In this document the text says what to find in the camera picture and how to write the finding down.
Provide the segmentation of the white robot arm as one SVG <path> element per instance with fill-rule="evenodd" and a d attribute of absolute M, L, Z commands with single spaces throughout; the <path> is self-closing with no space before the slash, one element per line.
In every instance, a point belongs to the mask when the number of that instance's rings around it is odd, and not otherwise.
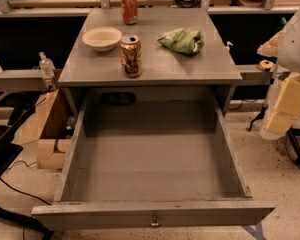
<path fill-rule="evenodd" d="M 257 52 L 276 57 L 276 66 L 290 71 L 284 80 L 277 79 L 273 72 L 275 79 L 265 100 L 260 135 L 266 140 L 276 140 L 283 137 L 300 117 L 300 8 Z"/>

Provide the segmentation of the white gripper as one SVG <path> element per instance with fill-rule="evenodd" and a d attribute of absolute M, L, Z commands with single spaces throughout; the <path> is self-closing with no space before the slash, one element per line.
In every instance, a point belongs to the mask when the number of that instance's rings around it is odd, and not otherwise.
<path fill-rule="evenodd" d="M 300 73 L 280 73 L 269 89 L 268 108 L 260 136 L 265 140 L 284 137 L 300 116 Z"/>

